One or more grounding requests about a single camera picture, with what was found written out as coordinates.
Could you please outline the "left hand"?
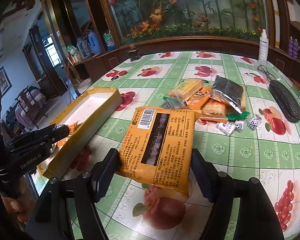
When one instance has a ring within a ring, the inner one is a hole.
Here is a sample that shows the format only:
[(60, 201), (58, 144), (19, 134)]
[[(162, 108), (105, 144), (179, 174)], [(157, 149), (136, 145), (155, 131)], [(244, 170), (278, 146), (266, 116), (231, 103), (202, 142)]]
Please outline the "left hand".
[(18, 182), (19, 197), (17, 199), (2, 196), (9, 217), (18, 224), (27, 225), (33, 213), (36, 201), (32, 190), (24, 177)]

